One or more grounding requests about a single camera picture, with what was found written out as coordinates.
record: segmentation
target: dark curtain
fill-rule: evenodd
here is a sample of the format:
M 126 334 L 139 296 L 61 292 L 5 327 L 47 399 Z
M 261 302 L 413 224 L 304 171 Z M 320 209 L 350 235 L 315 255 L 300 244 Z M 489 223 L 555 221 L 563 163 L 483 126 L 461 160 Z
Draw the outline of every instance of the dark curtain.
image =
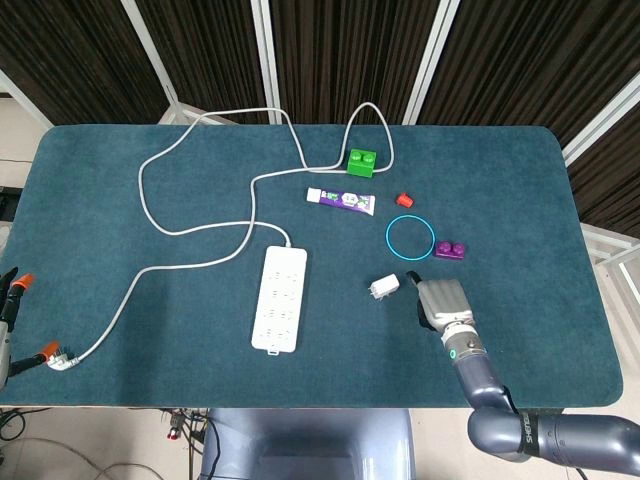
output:
M 168 107 L 116 0 L 1 0 L 0 69 L 54 124 L 156 123 Z
M 249 0 L 138 0 L 181 102 L 203 110 L 265 107 Z M 268 123 L 266 113 L 229 115 Z
M 566 145 L 639 70 L 636 0 L 463 0 L 418 123 L 545 125 Z
M 371 100 L 401 123 L 437 0 L 272 0 L 280 102 L 296 123 L 346 123 Z M 358 123 L 377 122 L 363 111 Z
M 569 165 L 583 222 L 640 237 L 640 105 Z

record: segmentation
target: wall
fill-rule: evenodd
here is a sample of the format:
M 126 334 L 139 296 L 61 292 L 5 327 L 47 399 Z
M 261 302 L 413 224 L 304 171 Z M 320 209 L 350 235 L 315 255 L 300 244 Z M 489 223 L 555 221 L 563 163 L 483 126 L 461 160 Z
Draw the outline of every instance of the wall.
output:
M 12 98 L 0 98 L 0 186 L 24 187 L 45 128 Z

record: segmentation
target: white cable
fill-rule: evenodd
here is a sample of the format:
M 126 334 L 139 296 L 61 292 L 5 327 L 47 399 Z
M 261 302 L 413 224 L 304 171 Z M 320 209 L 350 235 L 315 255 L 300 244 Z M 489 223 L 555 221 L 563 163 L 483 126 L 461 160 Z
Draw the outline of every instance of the white cable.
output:
M 242 252 L 242 250 L 244 250 L 244 248 L 246 247 L 247 243 L 249 242 L 249 238 L 251 237 L 251 233 L 253 232 L 254 225 L 260 225 L 260 226 L 273 228 L 273 229 L 277 230 L 278 232 L 280 232 L 285 237 L 286 246 L 290 247 L 291 246 L 291 240 L 290 240 L 289 236 L 287 235 L 287 233 L 282 228 L 280 228 L 280 227 L 278 227 L 276 225 L 270 224 L 270 223 L 256 221 L 256 219 L 255 219 L 255 217 L 256 217 L 256 195 L 255 195 L 255 184 L 256 184 L 256 182 L 258 180 L 262 180 L 264 178 L 271 178 L 271 177 L 277 177 L 277 176 L 280 176 L 280 175 L 288 175 L 288 174 L 292 174 L 292 173 L 301 173 L 301 172 L 309 172 L 309 173 L 343 173 L 343 174 L 347 173 L 346 170 L 336 170 L 336 169 L 342 164 L 342 160 L 343 160 L 344 153 L 345 153 L 345 150 L 346 150 L 347 140 L 348 140 L 349 132 L 351 130 L 351 125 L 353 124 L 353 120 L 355 119 L 356 115 L 365 107 L 371 107 L 373 110 L 375 110 L 375 112 L 378 114 L 378 117 L 380 117 L 380 120 L 382 121 L 382 126 L 384 127 L 385 132 L 387 134 L 387 140 L 389 142 L 389 152 L 390 152 L 389 163 L 386 166 L 382 167 L 382 168 L 378 168 L 378 169 L 374 170 L 374 172 L 376 172 L 376 173 L 386 172 L 387 170 L 389 170 L 393 166 L 393 162 L 395 160 L 395 152 L 394 152 L 394 148 L 393 148 L 393 141 L 391 139 L 391 132 L 389 131 L 389 126 L 387 125 L 387 122 L 386 122 L 386 120 L 384 118 L 384 115 L 382 115 L 382 112 L 380 111 L 380 109 L 376 105 L 371 103 L 371 102 L 364 102 L 363 104 L 358 106 L 358 108 L 356 108 L 355 111 L 353 112 L 353 114 L 351 115 L 351 118 L 349 118 L 349 122 L 347 123 L 347 126 L 346 126 L 345 131 L 344 131 L 344 137 L 342 139 L 342 147 L 340 149 L 340 156 L 338 157 L 338 160 L 336 161 L 336 163 L 334 163 L 333 165 L 329 165 L 329 166 L 325 166 L 325 167 L 309 167 L 307 165 L 307 162 L 305 161 L 305 158 L 304 158 L 304 153 L 302 151 L 302 147 L 300 146 L 300 140 L 298 139 L 298 136 L 296 135 L 296 132 L 293 129 L 293 125 L 291 124 L 291 120 L 289 118 L 289 115 L 287 114 L 287 112 L 285 112 L 284 110 L 281 110 L 279 108 L 244 108 L 244 109 L 240 109 L 240 110 L 225 110 L 225 111 L 219 111 L 219 112 L 203 113 L 202 115 L 200 115 L 194 121 L 193 124 L 191 124 L 189 126 L 189 128 L 187 128 L 187 130 L 185 130 L 185 132 L 180 136 L 180 138 L 178 138 L 178 140 L 176 140 L 173 144 L 171 144 L 169 147 L 165 148 L 161 152 L 156 153 L 155 155 L 153 155 L 153 156 L 149 157 L 147 160 L 145 160 L 142 163 L 142 165 L 140 165 L 140 168 L 138 169 L 138 192 L 140 194 L 140 203 L 142 204 L 142 209 L 144 210 L 144 213 L 145 213 L 147 219 L 149 219 L 151 224 L 158 231 L 164 233 L 165 235 L 180 236 L 180 235 L 187 235 L 189 233 L 197 232 L 197 231 L 200 231 L 200 230 L 207 230 L 207 229 L 219 228 L 219 227 L 228 227 L 228 226 L 234 226 L 234 225 L 248 225 L 249 228 L 247 228 L 245 236 L 242 239 L 242 241 L 240 242 L 240 245 L 238 245 L 238 247 L 236 247 L 236 249 L 233 252 L 231 252 L 230 254 L 228 254 L 228 255 L 226 255 L 224 257 L 221 257 L 221 258 L 218 258 L 218 259 L 215 259 L 215 260 L 211 260 L 211 261 L 208 261 L 208 262 L 202 262 L 202 263 L 191 263 L 191 264 L 183 264 L 183 265 L 155 265 L 155 266 L 146 267 L 146 268 L 143 268 L 142 270 L 140 270 L 136 274 L 136 276 L 133 278 L 133 281 L 131 282 L 131 285 L 129 285 L 127 293 L 125 294 L 124 298 L 120 302 L 120 306 L 116 310 L 116 313 L 114 314 L 113 318 L 111 319 L 111 322 L 107 326 L 106 330 L 102 333 L 102 335 L 100 335 L 98 340 L 96 340 L 96 342 L 87 351 L 85 351 L 82 355 L 80 355 L 78 357 L 69 359 L 66 354 L 59 354 L 59 355 L 57 355 L 55 357 L 52 357 L 49 360 L 49 362 L 47 362 L 49 367 L 51 367 L 54 370 L 67 370 L 67 369 L 69 369 L 71 367 L 74 367 L 75 365 L 77 365 L 78 363 L 83 361 L 85 358 L 87 358 L 89 355 L 91 355 L 100 346 L 100 344 L 107 338 L 109 333 L 111 333 L 111 331 L 115 327 L 116 323 L 118 322 L 118 319 L 120 318 L 120 315 L 122 314 L 122 311 L 124 310 L 125 306 L 127 305 L 127 302 L 129 301 L 129 298 L 131 297 L 131 293 L 133 292 L 136 284 L 138 283 L 138 280 L 140 280 L 142 275 L 144 275 L 147 272 L 153 272 L 153 271 L 158 271 L 158 270 L 183 270 L 183 269 L 192 269 L 192 268 L 205 268 L 205 267 L 212 267 L 214 265 L 218 265 L 220 263 L 224 263 L 224 262 L 227 262 L 229 260 L 232 260 L 233 258 L 238 256 Z M 212 115 L 229 115 L 229 114 L 234 114 L 234 113 L 265 112 L 265 111 L 279 112 L 287 120 L 287 124 L 289 126 L 289 131 L 291 132 L 291 136 L 293 137 L 293 141 L 296 144 L 296 148 L 297 148 L 298 154 L 300 156 L 300 162 L 302 163 L 302 167 L 301 168 L 291 168 L 291 169 L 287 169 L 287 170 L 280 170 L 280 171 L 270 172 L 270 173 L 264 173 L 262 175 L 258 175 L 256 177 L 254 177 L 251 180 L 251 183 L 249 184 L 249 193 L 251 195 L 251 215 L 250 215 L 250 219 L 249 220 L 237 221 L 237 222 L 209 223 L 209 224 L 206 224 L 206 225 L 199 225 L 197 227 L 191 227 L 191 228 L 187 228 L 185 230 L 177 230 L 177 231 L 168 230 L 168 229 L 162 227 L 158 222 L 156 222 L 156 220 L 151 215 L 151 212 L 149 211 L 149 208 L 147 207 L 147 202 L 146 202 L 146 198 L 145 198 L 145 195 L 144 195 L 143 176 L 144 176 L 145 168 L 151 162 L 153 162 L 154 160 L 157 160 L 158 158 L 166 155 L 167 153 L 169 153 L 173 149 L 175 149 L 178 145 L 180 145 L 182 143 L 182 141 L 189 135 L 189 133 L 191 133 L 193 128 L 198 124 L 198 122 L 200 122 L 200 120 L 203 119 L 204 117 L 209 117 L 209 116 L 212 116 Z

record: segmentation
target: red connector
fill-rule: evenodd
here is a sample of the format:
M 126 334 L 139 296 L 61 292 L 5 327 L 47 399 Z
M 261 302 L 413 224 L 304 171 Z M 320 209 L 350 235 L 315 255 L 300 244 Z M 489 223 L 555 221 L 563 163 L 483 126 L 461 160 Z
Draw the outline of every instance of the red connector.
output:
M 401 207 L 411 208 L 413 205 L 413 198 L 407 195 L 407 192 L 402 192 L 398 195 L 398 198 L 396 198 L 396 203 Z

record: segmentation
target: white frame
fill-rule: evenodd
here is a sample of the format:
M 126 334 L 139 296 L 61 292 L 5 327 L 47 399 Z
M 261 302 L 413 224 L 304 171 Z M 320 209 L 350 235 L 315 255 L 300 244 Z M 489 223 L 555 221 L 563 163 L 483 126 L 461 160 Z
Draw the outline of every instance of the white frame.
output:
M 562 149 L 565 166 L 568 167 L 575 162 L 638 102 L 640 102 L 640 72 Z
M 13 97 L 13 99 L 20 104 L 22 108 L 24 108 L 33 118 L 38 120 L 44 128 L 49 130 L 53 128 L 53 123 L 40 111 L 35 104 L 29 100 L 29 98 L 24 94 L 20 88 L 13 83 L 13 81 L 0 69 L 0 83 L 5 88 L 5 90 Z
M 175 119 L 178 123 L 187 123 L 187 120 L 182 113 L 182 106 L 178 101 L 176 89 L 173 87 L 173 83 L 167 73 L 167 69 L 164 67 L 164 63 L 162 63 L 158 49 L 156 48 L 155 43 L 153 43 L 147 24 L 144 23 L 144 19 L 142 18 L 142 14 L 140 13 L 136 0 L 120 0 L 120 2 L 129 17 L 129 21 L 131 22 L 133 29 L 136 31 L 136 35 L 138 35 L 138 38 L 140 39 L 140 43 L 142 44 L 144 51 L 147 53 L 147 57 L 149 58 L 149 61 L 156 72 L 156 76 L 162 85 L 162 90 L 167 96 L 169 105 L 173 108 Z
M 253 26 L 258 45 L 258 56 L 260 57 L 264 98 L 267 107 L 280 108 L 280 89 L 278 87 L 278 72 L 273 43 L 273 31 L 271 28 L 271 8 L 269 6 L 269 0 L 251 0 L 251 12 L 253 14 Z M 267 113 L 269 114 L 269 123 L 282 124 L 282 115 L 280 113 Z
M 431 86 L 431 80 L 440 61 L 444 44 L 451 31 L 453 19 L 458 11 L 460 0 L 440 0 L 436 16 L 431 25 L 427 45 L 422 54 L 422 61 L 411 90 L 407 109 L 402 119 L 403 125 L 415 125 Z

